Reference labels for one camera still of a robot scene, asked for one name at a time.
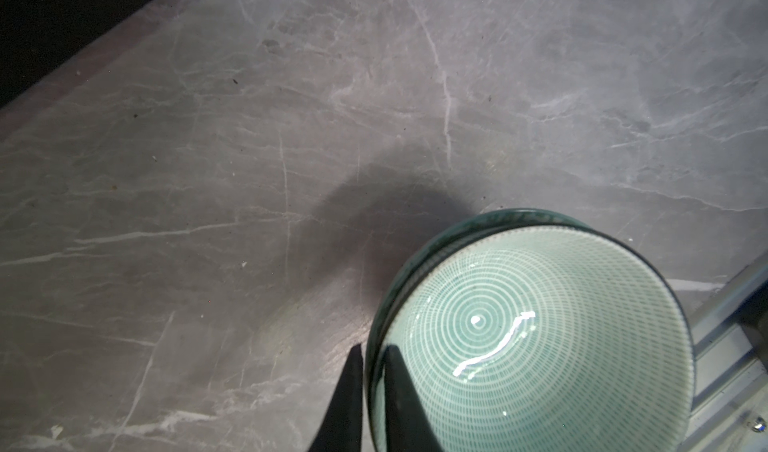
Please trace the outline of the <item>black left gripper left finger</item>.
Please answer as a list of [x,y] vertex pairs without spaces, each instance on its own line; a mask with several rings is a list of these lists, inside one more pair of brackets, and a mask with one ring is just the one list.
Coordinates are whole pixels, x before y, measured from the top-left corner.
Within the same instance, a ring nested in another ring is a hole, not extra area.
[[354,345],[309,452],[360,452],[363,429],[364,365],[362,347]]

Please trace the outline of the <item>mint green bowl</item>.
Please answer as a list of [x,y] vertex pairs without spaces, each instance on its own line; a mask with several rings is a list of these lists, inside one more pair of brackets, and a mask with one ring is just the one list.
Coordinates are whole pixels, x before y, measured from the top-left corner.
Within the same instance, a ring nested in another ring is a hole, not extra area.
[[446,451],[674,451],[688,427],[695,361],[677,297],[632,248],[563,214],[472,217],[398,271],[366,353],[379,451],[390,346]]

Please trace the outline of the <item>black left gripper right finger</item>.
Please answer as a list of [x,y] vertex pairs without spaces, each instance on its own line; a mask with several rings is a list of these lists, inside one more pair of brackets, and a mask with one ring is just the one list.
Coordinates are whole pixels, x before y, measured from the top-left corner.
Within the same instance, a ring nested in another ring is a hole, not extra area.
[[385,434],[388,451],[442,452],[396,345],[384,353]]

